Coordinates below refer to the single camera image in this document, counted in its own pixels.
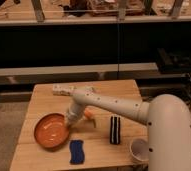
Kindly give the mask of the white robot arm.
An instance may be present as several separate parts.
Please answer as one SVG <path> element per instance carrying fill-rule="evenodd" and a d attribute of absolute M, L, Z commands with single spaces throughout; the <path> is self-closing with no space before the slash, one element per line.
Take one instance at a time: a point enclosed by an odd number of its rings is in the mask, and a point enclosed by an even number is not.
<path fill-rule="evenodd" d="M 70 97 L 68 126 L 83 116 L 87 106 L 118 114 L 147 127 L 148 171 L 191 171 L 191 112 L 177 96 L 163 94 L 144 102 L 104 96 L 82 87 L 73 89 Z"/>

